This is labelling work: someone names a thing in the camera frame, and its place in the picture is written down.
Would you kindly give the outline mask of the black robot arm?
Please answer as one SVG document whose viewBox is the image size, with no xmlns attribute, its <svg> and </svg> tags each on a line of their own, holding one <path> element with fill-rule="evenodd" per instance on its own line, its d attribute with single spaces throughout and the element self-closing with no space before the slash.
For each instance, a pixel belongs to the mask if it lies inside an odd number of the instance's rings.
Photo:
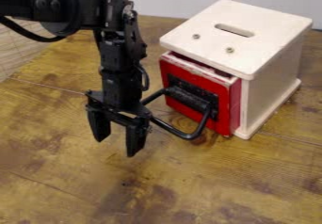
<svg viewBox="0 0 322 224">
<path fill-rule="evenodd" d="M 126 155 L 144 147 L 150 112 L 140 102 L 149 79 L 140 60 L 146 45 L 138 34 L 129 0 L 0 0 L 0 24 L 18 35 L 54 42 L 81 29 L 94 34 L 100 55 L 101 90 L 86 91 L 86 113 L 97 141 L 110 124 L 125 127 Z"/>
</svg>

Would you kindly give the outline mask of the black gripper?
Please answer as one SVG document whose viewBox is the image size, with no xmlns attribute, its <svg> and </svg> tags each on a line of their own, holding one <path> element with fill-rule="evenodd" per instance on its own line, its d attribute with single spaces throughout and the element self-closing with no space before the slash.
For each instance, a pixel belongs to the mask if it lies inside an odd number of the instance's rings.
<svg viewBox="0 0 322 224">
<path fill-rule="evenodd" d="M 85 96 L 86 117 L 93 137 L 101 142 L 110 134 L 110 122 L 125 127 L 126 156 L 133 157 L 144 148 L 149 130 L 150 112 L 140 102 L 141 93 L 148 85 L 141 80 L 148 78 L 140 66 L 125 71 L 98 68 L 101 90 L 88 90 Z"/>
</svg>

